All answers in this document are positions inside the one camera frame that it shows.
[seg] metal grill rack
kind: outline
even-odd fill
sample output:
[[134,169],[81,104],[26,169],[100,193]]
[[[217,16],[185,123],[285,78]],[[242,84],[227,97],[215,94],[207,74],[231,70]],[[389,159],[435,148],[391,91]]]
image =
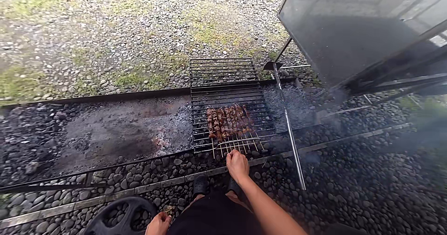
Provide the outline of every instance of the metal grill rack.
[[[251,58],[215,58],[190,60],[194,152],[212,151],[213,155],[258,151],[275,135],[262,88]],[[207,108],[245,105],[254,121],[254,130],[242,136],[218,142],[209,138]]]

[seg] black shorts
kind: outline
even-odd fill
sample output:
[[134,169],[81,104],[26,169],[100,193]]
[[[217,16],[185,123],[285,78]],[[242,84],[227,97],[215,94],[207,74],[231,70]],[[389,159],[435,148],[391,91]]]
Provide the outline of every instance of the black shorts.
[[171,224],[167,235],[264,234],[255,215],[222,192],[207,195]]

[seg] hand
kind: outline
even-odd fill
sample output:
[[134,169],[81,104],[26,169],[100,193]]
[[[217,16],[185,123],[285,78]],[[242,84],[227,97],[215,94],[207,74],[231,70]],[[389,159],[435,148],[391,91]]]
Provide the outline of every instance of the hand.
[[171,216],[168,216],[165,212],[160,212],[148,224],[144,235],[165,235],[168,232],[171,219]]
[[227,168],[230,172],[231,177],[236,181],[238,185],[244,179],[249,177],[249,161],[247,158],[241,154],[238,150],[232,150],[227,155]]

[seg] black sandal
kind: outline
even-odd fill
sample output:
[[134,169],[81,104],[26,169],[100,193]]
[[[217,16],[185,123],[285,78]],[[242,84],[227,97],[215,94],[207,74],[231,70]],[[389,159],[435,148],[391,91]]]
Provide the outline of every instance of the black sandal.
[[193,199],[195,199],[198,194],[206,195],[208,192],[208,186],[209,182],[206,175],[202,174],[196,177],[193,184]]
[[236,194],[238,198],[241,198],[244,195],[244,192],[232,177],[230,179],[230,183],[228,184],[227,192],[231,190]]

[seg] wire rack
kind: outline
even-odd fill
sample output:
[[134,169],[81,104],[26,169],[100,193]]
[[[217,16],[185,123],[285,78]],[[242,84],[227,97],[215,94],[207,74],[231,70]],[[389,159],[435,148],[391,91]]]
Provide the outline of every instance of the wire rack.
[[[236,148],[240,152],[264,150],[263,143],[275,135],[262,88],[251,58],[190,60],[194,152],[212,151],[224,155]],[[254,121],[254,130],[233,135],[219,142],[209,138],[207,108],[245,105]]]

